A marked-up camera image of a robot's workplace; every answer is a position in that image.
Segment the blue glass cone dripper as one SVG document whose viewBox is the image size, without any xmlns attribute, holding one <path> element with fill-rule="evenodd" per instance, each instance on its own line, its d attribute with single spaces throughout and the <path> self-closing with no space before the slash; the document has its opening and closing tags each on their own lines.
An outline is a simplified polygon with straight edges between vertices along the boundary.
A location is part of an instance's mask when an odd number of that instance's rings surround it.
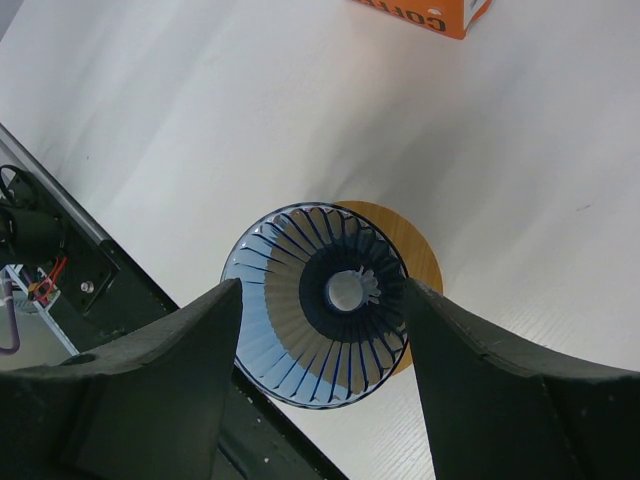
<svg viewBox="0 0 640 480">
<path fill-rule="evenodd" d="M 311 410 L 372 394 L 408 347 L 408 270 L 374 223 L 331 203 L 287 205 L 235 243 L 221 275 L 242 287 L 235 364 L 263 393 Z"/>
</svg>

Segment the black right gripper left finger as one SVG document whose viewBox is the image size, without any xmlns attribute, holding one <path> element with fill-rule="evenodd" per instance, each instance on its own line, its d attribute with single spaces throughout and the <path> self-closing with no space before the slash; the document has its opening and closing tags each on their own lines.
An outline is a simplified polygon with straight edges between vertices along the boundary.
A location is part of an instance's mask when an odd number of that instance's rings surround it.
<svg viewBox="0 0 640 480">
<path fill-rule="evenodd" d="M 1 376 L 5 479 L 208 479 L 242 290 L 189 305 L 58 366 Z"/>
</svg>

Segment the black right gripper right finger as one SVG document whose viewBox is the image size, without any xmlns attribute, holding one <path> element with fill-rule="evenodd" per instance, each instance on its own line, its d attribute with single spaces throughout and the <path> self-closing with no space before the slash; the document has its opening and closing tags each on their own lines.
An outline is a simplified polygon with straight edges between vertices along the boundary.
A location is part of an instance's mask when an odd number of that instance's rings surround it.
<svg viewBox="0 0 640 480">
<path fill-rule="evenodd" d="M 635 479 L 639 376 L 562 354 L 416 281 L 404 305 L 440 479 Z"/>
</svg>

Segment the wooden ring dripper holder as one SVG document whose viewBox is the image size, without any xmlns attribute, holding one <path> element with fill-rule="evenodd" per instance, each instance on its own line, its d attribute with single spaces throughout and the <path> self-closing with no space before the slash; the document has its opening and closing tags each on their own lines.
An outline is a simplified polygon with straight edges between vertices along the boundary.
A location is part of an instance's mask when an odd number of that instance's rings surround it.
<svg viewBox="0 0 640 480">
<path fill-rule="evenodd" d="M 337 205 L 362 215 L 379 227 L 402 256 L 410 277 L 439 293 L 444 292 L 442 272 L 434 251 L 409 220 L 376 203 L 346 200 L 339 201 Z"/>
</svg>

